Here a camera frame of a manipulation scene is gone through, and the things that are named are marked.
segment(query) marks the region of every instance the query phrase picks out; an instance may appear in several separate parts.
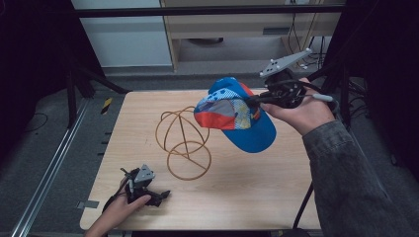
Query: colorful cap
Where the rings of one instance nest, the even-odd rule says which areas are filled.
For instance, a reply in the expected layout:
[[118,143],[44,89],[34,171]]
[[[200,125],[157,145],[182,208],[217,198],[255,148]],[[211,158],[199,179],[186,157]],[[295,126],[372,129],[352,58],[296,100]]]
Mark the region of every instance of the colorful cap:
[[235,78],[219,79],[195,107],[195,120],[202,127],[222,130],[243,151],[261,152],[274,142],[277,131],[262,109],[246,105],[250,96],[252,91]]

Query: human hand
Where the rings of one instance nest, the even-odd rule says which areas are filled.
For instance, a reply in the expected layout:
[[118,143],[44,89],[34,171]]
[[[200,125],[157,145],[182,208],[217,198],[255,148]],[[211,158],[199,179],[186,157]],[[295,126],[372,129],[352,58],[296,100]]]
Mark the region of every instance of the human hand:
[[[121,185],[125,183],[126,179],[121,181]],[[110,230],[119,226],[126,220],[133,212],[142,209],[145,204],[151,199],[151,196],[143,196],[128,203],[124,189],[114,199],[114,201],[106,208],[101,216],[93,223],[93,225],[84,234],[85,237],[99,237],[108,233]]]
[[[305,95],[317,92],[305,87]],[[301,135],[306,135],[313,129],[334,120],[334,116],[325,102],[316,100],[311,96],[305,97],[301,105],[295,109],[284,109],[272,104],[261,104],[261,108],[273,118],[280,119],[291,125]]]

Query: black cable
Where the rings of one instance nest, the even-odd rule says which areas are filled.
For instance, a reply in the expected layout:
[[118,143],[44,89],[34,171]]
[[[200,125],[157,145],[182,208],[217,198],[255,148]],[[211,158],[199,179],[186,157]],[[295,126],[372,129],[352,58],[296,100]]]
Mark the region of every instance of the black cable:
[[270,87],[284,86],[284,85],[287,85],[287,84],[290,84],[290,85],[298,84],[298,85],[301,85],[301,86],[304,86],[304,87],[308,87],[310,89],[313,89],[314,91],[316,91],[316,92],[318,92],[320,94],[323,94],[323,95],[326,94],[326,93],[323,92],[323,90],[321,88],[319,88],[319,87],[317,87],[317,86],[315,86],[315,85],[313,85],[311,83],[306,83],[306,82],[302,82],[302,81],[296,81],[294,79],[288,79],[288,80],[284,80],[284,81],[279,81],[279,82],[272,83],[272,84],[268,85],[268,88],[270,88]]
[[358,83],[355,83],[355,82],[353,82],[351,80],[349,81],[349,85],[351,86],[351,88],[353,88],[355,91],[357,91],[358,94],[360,94],[360,95],[366,95],[367,90],[365,89],[365,87],[362,87]]
[[310,187],[308,187],[307,194],[305,194],[304,200],[302,201],[301,206],[299,207],[298,214],[296,215],[295,221],[293,222],[293,229],[298,228],[299,220],[301,219],[302,213],[307,206],[308,200],[310,199],[311,194],[313,193],[313,182],[311,182]]
[[289,31],[289,35],[288,35],[288,44],[289,44],[291,54],[293,54],[293,48],[291,47],[291,32],[294,29],[294,23],[295,23],[295,13],[293,13],[293,21],[291,23],[291,27],[290,27],[290,31]]
[[105,210],[108,208],[108,206],[118,197],[121,195],[124,195],[126,193],[121,193],[120,191],[124,188],[124,186],[126,185],[126,183],[128,182],[128,179],[125,179],[123,181],[123,183],[120,185],[120,187],[118,188],[117,192],[112,195],[111,197],[109,197],[108,201],[105,203],[104,208],[102,209],[102,213],[105,212]]
[[365,98],[363,97],[363,96],[360,96],[360,97],[355,97],[355,98],[353,98],[351,101],[349,101],[349,105],[351,105],[354,101],[356,101],[356,100],[364,100]]
[[324,37],[321,37],[320,56],[319,56],[318,61],[317,61],[317,69],[320,69],[320,67],[323,67],[323,56],[322,55],[323,55],[324,44],[325,44],[325,39],[324,39]]
[[48,116],[46,114],[44,114],[44,113],[34,113],[34,116],[44,116],[45,117],[45,121],[41,125],[39,125],[38,127],[25,130],[25,132],[36,131],[36,130],[40,129],[41,127],[43,127],[46,124],[46,122],[48,121]]
[[296,35],[295,29],[295,13],[293,14],[293,36],[295,37],[296,44],[298,44],[298,50],[301,51],[301,45],[299,44],[298,36]]
[[304,66],[309,66],[309,65],[312,65],[312,64],[316,64],[317,63],[317,60],[316,61],[314,61],[314,62],[307,62],[307,63],[304,63]]
[[360,95],[360,96],[363,96],[363,97],[365,97],[367,95],[365,92],[360,92],[359,90],[357,90],[353,87],[349,87],[348,91],[352,92],[352,94],[357,94],[357,95]]
[[311,38],[310,43],[308,44],[308,47],[311,47],[313,45],[314,42],[314,37]]
[[362,115],[362,114],[366,114],[367,112],[363,112],[363,113],[359,113],[358,115],[356,115],[356,116],[354,117],[354,115],[355,115],[357,112],[360,112],[361,110],[366,111],[367,109],[368,109],[368,107],[367,107],[367,106],[365,106],[365,105],[362,105],[362,106],[357,107],[356,109],[354,109],[353,111],[351,111],[351,113],[350,113],[351,119],[356,119],[356,118],[357,118],[357,117],[359,117],[360,115]]
[[313,53],[311,53],[308,57],[309,58],[311,58],[311,59],[314,59],[314,60],[316,60],[316,62],[315,63],[317,63],[317,60],[318,60],[318,58],[321,56],[323,56],[323,55],[325,55],[326,53],[320,53],[320,52],[313,52]]

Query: floor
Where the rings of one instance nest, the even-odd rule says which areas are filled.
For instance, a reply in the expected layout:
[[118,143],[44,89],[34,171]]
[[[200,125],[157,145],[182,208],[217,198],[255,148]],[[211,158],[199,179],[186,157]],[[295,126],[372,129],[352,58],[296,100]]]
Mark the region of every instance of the floor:
[[[147,72],[110,76],[109,79],[132,90],[182,90],[207,89],[214,80],[232,75],[249,87],[263,87],[259,71],[271,58],[286,55],[286,45],[280,39],[224,39],[222,43],[184,40],[182,48],[176,72]],[[317,42],[313,50],[318,52],[318,49]],[[317,61],[308,58],[304,63],[313,63],[307,69],[296,65],[293,71],[298,76],[307,75],[321,66]],[[94,98],[77,96],[82,119],[73,129],[67,129],[65,90],[39,101],[27,132],[10,154],[13,163],[1,169],[0,236],[9,236],[20,226],[20,221],[27,221],[30,227],[27,231],[32,236],[80,236],[83,233],[79,227],[83,202],[88,199],[124,101],[124,95],[93,84]],[[112,98],[111,105],[101,114],[109,98]],[[362,102],[353,106],[353,109],[360,107]],[[368,110],[354,114],[351,132],[396,204],[411,223],[418,223],[419,186],[405,167],[391,165],[388,149],[369,120]],[[45,190],[38,189],[40,184]],[[31,218],[25,218],[26,210],[32,211]],[[321,236],[321,232],[313,231],[312,236]]]

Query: blue cap brim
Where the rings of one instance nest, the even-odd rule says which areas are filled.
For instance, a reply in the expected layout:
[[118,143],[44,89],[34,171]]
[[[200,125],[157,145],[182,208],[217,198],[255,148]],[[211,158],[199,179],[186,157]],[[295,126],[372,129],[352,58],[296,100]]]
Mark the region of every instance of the blue cap brim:
[[248,129],[223,130],[238,148],[249,153],[267,149],[274,142],[277,131],[271,119],[261,110],[261,117]]

